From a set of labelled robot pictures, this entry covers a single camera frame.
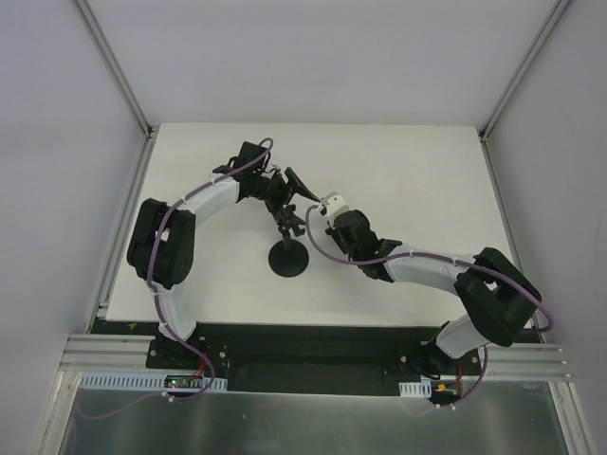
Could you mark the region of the black phone stand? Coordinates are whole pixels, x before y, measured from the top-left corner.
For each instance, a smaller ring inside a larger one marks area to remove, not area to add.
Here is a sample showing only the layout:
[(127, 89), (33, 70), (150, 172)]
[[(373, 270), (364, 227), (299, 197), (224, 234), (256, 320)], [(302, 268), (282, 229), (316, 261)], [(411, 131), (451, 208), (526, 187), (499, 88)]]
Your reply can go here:
[(304, 220), (295, 213), (294, 204), (278, 209), (274, 214), (282, 239), (268, 252), (270, 269), (283, 278), (295, 278), (305, 272), (309, 265), (309, 253), (297, 237), (305, 234)]

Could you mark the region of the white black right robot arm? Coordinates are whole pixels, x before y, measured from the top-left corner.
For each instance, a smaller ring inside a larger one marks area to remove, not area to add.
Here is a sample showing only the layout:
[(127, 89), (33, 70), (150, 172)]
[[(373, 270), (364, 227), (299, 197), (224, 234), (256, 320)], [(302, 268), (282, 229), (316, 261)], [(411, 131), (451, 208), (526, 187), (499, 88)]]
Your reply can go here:
[(346, 261), (372, 280), (409, 282), (458, 297), (466, 314), (443, 324), (408, 355), (417, 373), (437, 379), (489, 343), (509, 347), (542, 303), (540, 292), (498, 249), (458, 259), (380, 239), (359, 210), (326, 215), (325, 233)]

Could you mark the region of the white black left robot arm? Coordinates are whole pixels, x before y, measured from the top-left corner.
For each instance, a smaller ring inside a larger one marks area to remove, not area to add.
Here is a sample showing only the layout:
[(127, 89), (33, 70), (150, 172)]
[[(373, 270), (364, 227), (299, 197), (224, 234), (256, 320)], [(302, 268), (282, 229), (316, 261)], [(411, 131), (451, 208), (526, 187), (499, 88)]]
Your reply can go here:
[(193, 267), (196, 230), (219, 211), (247, 198), (262, 201), (282, 238), (268, 253), (272, 272), (283, 278), (301, 275), (309, 253), (299, 242), (304, 220), (294, 196), (316, 202), (316, 196), (291, 169), (271, 167), (272, 138), (244, 142), (238, 155), (215, 168), (209, 180), (173, 204), (148, 198), (139, 210), (126, 259), (146, 282), (159, 318), (159, 332), (172, 340), (167, 356), (181, 369), (193, 367), (199, 344), (190, 339), (197, 321), (183, 283)]

